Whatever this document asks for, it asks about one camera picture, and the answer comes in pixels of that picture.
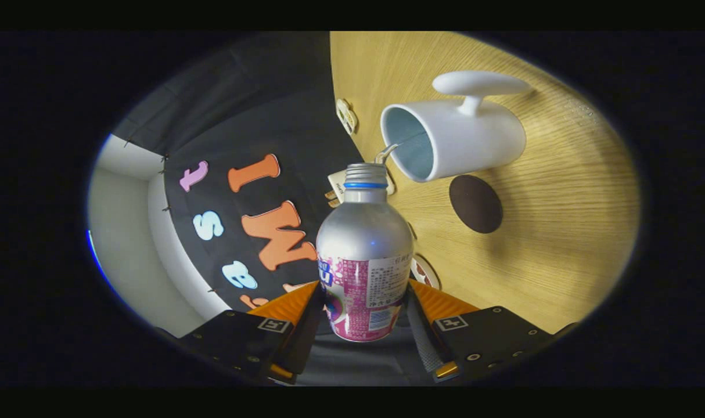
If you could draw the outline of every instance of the white wall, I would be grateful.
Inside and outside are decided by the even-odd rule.
[[[166,206],[164,175],[158,174],[149,182],[149,222],[156,250],[177,289],[202,318],[209,320],[230,307],[214,292],[208,293],[211,286],[182,248],[172,216],[162,211]]]
[[[202,325],[204,317],[180,294],[161,263],[150,229],[148,191],[144,180],[95,168],[88,205],[92,244],[124,302],[151,325],[182,337]]]
[[[159,154],[110,135],[100,151],[97,167],[148,182],[164,168],[164,163]]]

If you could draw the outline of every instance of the pink bottle label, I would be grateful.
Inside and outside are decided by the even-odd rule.
[[[378,260],[345,260],[319,254],[326,314],[340,338],[376,341],[397,322],[407,290],[412,254]]]

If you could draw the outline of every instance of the white mug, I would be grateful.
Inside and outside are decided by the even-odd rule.
[[[466,99],[392,104],[381,113],[386,146],[409,140],[391,154],[407,177],[430,182],[520,157],[526,146],[523,125],[511,111],[483,98],[527,92],[528,83],[487,71],[454,71],[436,77],[433,87]]]

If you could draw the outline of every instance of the barcode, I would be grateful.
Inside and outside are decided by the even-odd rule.
[[[384,309],[382,311],[371,312],[371,321],[368,323],[368,330],[375,331],[381,330],[381,328],[386,328],[391,322],[391,309]]]

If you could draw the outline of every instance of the wood grain surface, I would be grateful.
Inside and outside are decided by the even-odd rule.
[[[352,140],[366,161],[384,148],[385,106],[452,98],[432,88],[439,74],[495,71],[530,83],[530,93],[486,99],[515,113],[527,134],[517,161],[472,173],[501,199],[498,230],[484,235],[459,220],[448,197],[453,177],[416,183],[393,159],[387,166],[397,192],[389,202],[411,223],[415,252],[443,290],[470,304],[505,306],[555,333],[603,301],[636,243],[641,197],[631,155],[592,104],[541,69],[464,35],[333,32],[331,49],[334,94],[358,117]]]

